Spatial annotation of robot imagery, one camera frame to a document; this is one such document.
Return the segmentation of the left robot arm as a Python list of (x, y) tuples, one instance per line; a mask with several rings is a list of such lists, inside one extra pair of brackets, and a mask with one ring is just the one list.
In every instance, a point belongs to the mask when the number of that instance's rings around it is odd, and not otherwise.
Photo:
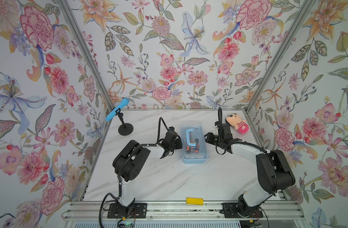
[(179, 149), (182, 149), (182, 141), (173, 127), (157, 143), (140, 144), (135, 140), (129, 141), (112, 164), (119, 181), (118, 203), (124, 207), (134, 203), (133, 185), (130, 183), (138, 177), (147, 159), (163, 159)]

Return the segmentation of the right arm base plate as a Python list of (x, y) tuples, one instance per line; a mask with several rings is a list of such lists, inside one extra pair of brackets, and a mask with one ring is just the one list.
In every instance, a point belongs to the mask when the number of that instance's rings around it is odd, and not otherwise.
[(264, 217), (260, 206), (249, 207), (242, 202), (240, 202), (239, 206), (236, 202), (223, 203), (220, 213), (225, 218), (257, 219)]

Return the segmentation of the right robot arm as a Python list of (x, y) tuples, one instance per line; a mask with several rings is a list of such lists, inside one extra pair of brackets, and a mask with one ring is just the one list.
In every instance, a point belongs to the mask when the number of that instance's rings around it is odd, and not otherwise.
[(207, 133), (205, 141), (223, 149), (230, 154), (238, 155), (256, 165), (258, 182), (246, 193), (239, 196), (235, 209), (229, 213), (237, 213), (246, 218), (260, 209), (262, 203), (279, 190), (295, 184), (294, 174), (281, 150), (267, 151), (256, 144), (233, 138), (227, 124), (217, 122), (215, 133)]

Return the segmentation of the yellow tape strip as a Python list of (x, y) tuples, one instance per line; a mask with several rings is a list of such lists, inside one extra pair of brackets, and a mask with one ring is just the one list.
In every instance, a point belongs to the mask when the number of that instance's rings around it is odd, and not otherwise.
[(186, 198), (186, 204), (203, 205), (204, 204), (204, 200), (202, 198), (190, 198), (190, 197), (187, 197)]

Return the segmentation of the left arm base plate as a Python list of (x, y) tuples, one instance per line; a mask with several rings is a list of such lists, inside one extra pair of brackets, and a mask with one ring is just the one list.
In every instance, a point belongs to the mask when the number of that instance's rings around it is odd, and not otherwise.
[(147, 203), (131, 203), (128, 206), (123, 206), (119, 202), (110, 204), (108, 209), (108, 219), (121, 218), (146, 218)]

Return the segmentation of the pink plush doll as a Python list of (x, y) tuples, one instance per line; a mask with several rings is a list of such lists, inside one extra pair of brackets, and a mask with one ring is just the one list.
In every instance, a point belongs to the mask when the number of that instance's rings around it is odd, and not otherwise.
[(238, 133), (240, 134), (245, 134), (249, 131), (249, 126), (246, 123), (246, 120), (242, 120), (242, 117), (240, 114), (237, 114), (237, 113), (229, 114), (226, 117), (226, 123), (234, 127), (235, 130), (237, 130)]

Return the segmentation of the aluminium front rail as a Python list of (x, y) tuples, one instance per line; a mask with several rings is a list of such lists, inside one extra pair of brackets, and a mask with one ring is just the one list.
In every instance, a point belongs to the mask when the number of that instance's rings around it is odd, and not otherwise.
[[(205, 201), (203, 205), (186, 204), (185, 201), (148, 201), (146, 220), (222, 220), (223, 201)], [(268, 200), (263, 203), (258, 218), (263, 215), (265, 220), (304, 220), (302, 209), (294, 201)], [(82, 201), (71, 203), (62, 214), (63, 221), (97, 221), (99, 218), (100, 202)]]

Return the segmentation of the black microphone stand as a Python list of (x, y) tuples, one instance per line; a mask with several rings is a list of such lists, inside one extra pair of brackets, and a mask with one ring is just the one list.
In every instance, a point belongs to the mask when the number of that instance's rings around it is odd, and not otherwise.
[(130, 135), (133, 132), (133, 130), (134, 130), (133, 125), (129, 124), (129, 123), (126, 123), (124, 121), (123, 114), (121, 113), (120, 109), (116, 112), (116, 114), (117, 114), (117, 116), (119, 117), (119, 119), (121, 121), (121, 125), (118, 128), (119, 134), (123, 135), (123, 136)]

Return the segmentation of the orange handled screwdriver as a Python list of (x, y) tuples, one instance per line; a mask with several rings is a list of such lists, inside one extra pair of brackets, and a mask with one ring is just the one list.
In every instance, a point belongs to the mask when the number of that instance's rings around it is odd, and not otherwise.
[(185, 151), (188, 154), (190, 154), (190, 153), (199, 153), (199, 146), (197, 146), (197, 147), (187, 146)]

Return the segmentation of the blue microphone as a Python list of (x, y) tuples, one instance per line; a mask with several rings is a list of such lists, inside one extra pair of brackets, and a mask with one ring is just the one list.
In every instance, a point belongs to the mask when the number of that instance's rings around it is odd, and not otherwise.
[(105, 120), (107, 122), (111, 121), (118, 113), (129, 104), (130, 100), (128, 98), (122, 99), (122, 101), (116, 105), (116, 107), (106, 116)]

